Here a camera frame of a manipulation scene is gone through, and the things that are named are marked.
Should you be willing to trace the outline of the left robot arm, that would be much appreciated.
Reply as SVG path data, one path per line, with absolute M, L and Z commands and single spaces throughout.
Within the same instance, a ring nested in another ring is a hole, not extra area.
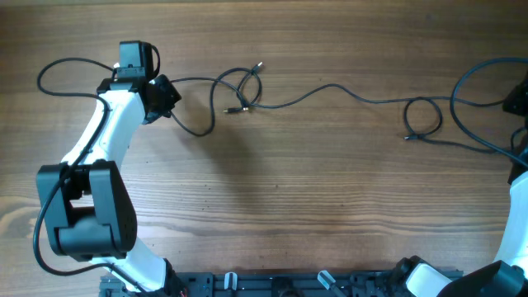
M 168 116 L 181 96 L 160 74 L 158 49 L 122 41 L 120 61 L 92 98 L 96 109 L 60 163 L 36 175 L 41 208 L 32 245 L 38 265 L 56 276 L 107 269 L 137 296 L 186 296 L 170 262 L 137 236 L 137 216 L 120 174 L 134 132 Z

